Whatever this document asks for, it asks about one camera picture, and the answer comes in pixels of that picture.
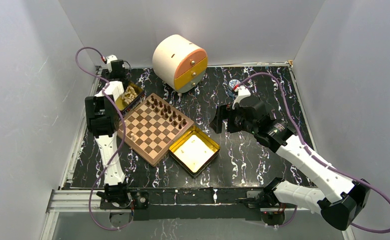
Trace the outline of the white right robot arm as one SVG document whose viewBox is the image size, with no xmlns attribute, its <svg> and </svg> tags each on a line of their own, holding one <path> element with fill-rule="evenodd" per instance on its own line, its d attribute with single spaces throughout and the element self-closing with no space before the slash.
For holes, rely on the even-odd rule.
<svg viewBox="0 0 390 240">
<path fill-rule="evenodd" d="M 319 213 L 342 231 L 364 208 L 370 189 L 315 161 L 314 151 L 301 143 L 294 128 L 271 116 L 263 101 L 250 96 L 235 104 L 221 105 L 210 127 L 219 134 L 224 120 L 229 133 L 252 134 L 259 144 L 291 162 L 316 185 L 303 187 L 276 177 L 258 195 L 248 196 L 242 203 L 259 208 L 289 203 Z"/>
</svg>

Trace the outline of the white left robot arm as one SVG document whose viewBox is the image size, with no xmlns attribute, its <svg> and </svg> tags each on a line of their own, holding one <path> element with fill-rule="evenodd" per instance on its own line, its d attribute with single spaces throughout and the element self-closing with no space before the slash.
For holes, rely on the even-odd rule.
<svg viewBox="0 0 390 240">
<path fill-rule="evenodd" d="M 122 80 L 106 80 L 106 85 L 95 95 L 85 98 L 87 129 L 93 135 L 101 153 L 104 190 L 97 192 L 104 201 L 117 208 L 127 208 L 132 195 L 124 183 L 125 174 L 121 168 L 117 145 L 119 124 L 123 115 L 116 100 L 124 93 Z"/>
</svg>

